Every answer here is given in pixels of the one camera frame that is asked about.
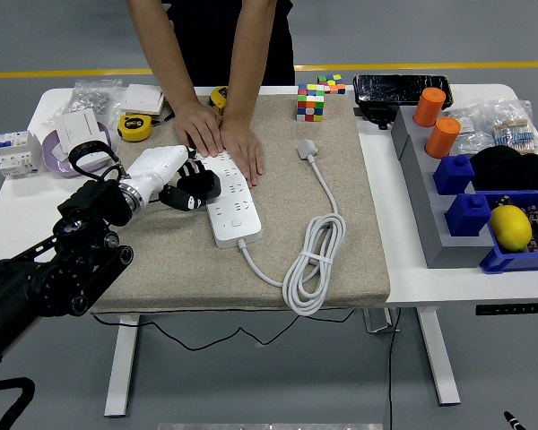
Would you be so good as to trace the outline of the person's right hand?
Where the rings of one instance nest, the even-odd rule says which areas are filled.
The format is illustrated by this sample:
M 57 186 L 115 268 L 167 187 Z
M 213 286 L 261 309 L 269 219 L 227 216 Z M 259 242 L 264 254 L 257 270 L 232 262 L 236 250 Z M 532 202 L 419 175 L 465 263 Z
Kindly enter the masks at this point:
M 216 157 L 223 151 L 220 123 L 216 113 L 196 98 L 172 104 L 174 130 L 178 141 L 193 147 L 203 157 Z

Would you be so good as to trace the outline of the person's left hand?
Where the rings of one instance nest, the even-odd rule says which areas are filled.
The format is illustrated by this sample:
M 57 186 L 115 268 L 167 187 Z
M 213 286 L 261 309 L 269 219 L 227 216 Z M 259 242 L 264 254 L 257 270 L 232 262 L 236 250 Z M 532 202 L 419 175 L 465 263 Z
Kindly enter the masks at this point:
M 247 186 L 257 186 L 259 177 L 265 172 L 263 149 L 250 124 L 238 119 L 223 119 L 221 142 L 246 179 Z

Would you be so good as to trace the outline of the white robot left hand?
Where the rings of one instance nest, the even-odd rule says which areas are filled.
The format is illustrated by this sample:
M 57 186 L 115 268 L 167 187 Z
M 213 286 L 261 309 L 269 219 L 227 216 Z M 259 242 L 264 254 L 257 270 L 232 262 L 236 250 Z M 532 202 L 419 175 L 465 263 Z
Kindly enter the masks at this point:
M 168 182 L 195 156 L 185 145 L 146 149 L 127 169 L 119 188 L 134 215 L 143 211 L 153 193 L 161 192 Z

